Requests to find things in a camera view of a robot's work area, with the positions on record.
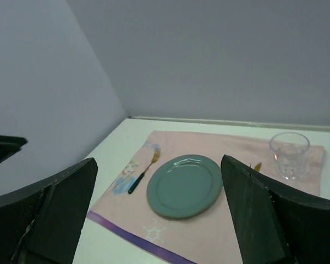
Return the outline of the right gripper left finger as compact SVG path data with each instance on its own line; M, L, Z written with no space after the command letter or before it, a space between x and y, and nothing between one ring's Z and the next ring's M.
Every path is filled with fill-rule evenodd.
M72 263L95 187L87 158L0 196L0 263Z

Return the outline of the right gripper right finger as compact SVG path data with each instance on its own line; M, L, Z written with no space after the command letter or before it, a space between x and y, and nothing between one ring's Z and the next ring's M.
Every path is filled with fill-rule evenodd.
M228 155L221 173L243 263L330 263L330 200Z

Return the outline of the gold knife black handle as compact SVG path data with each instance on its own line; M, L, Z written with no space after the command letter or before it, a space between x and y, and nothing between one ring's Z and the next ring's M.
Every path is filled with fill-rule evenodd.
M254 166L254 170L259 172L261 170L262 163L258 163L256 166Z

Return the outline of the clear drinking glass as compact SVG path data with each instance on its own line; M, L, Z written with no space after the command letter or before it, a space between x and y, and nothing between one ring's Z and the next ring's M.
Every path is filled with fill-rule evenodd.
M296 132L282 132L274 135L269 141L276 170L284 179L301 178L307 171L309 156L309 139Z

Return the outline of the pink cloth placemat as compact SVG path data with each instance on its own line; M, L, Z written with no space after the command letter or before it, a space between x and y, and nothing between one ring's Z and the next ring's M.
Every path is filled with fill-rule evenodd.
M151 163L156 148L161 149L159 160L149 168L134 192L128 194L134 181ZM266 140L220 134L154 131L92 205L87 216L169 263L241 263L239 245L223 192L205 212L186 219L168 219L157 215L149 207L146 197L150 178L166 162L182 155L202 155L220 165L226 154L248 166L262 163L262 173L281 180Z

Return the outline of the teal ceramic plate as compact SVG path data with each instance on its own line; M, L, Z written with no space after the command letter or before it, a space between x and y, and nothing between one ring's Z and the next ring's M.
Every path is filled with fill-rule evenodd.
M157 215L186 219L209 209L222 189L221 169L215 161L202 155L182 155L154 172L146 197Z

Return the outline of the gold fork black handle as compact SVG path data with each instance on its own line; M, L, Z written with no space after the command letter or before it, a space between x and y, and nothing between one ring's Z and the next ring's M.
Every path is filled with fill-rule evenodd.
M149 168L156 163L161 155L161 149L160 148L156 148L151 160L151 163L145 168L145 170L138 176L138 178L136 179L136 181L134 181L134 183L132 184L132 186L129 188L128 190L128 194L132 194L134 192L134 190L136 189L136 187L138 186L139 182L141 182L141 180L143 179L143 177L145 176L146 172L149 170Z

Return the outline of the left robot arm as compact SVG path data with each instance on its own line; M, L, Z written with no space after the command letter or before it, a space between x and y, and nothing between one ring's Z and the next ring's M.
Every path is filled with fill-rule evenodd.
M27 143L24 137L0 135L0 163L19 152Z

